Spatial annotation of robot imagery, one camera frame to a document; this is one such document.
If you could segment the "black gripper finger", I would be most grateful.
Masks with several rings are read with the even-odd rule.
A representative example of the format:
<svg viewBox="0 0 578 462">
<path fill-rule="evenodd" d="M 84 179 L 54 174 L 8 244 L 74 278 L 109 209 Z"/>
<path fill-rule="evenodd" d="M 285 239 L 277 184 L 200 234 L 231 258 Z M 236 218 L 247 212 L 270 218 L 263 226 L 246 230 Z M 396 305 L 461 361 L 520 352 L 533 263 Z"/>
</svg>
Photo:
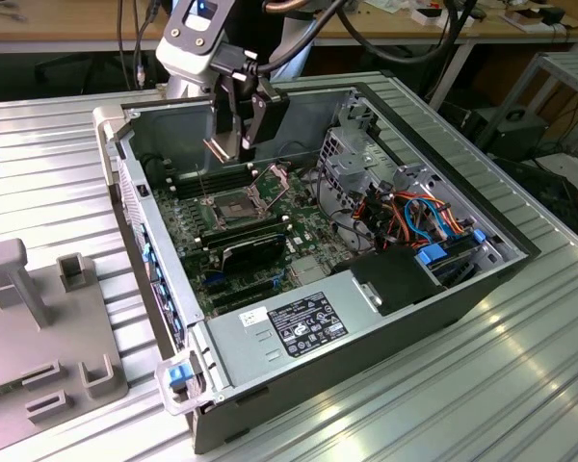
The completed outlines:
<svg viewBox="0 0 578 462">
<path fill-rule="evenodd" d="M 221 75 L 215 86 L 214 134 L 216 150 L 239 150 L 242 146 L 243 120 L 240 115 L 241 82 Z"/>
<path fill-rule="evenodd" d="M 252 116 L 248 118 L 243 135 L 243 161 L 250 162 L 255 156 L 255 147 L 272 140 L 289 108 L 289 97 L 285 92 L 269 96 L 256 92 L 251 97 Z"/>
</svg>

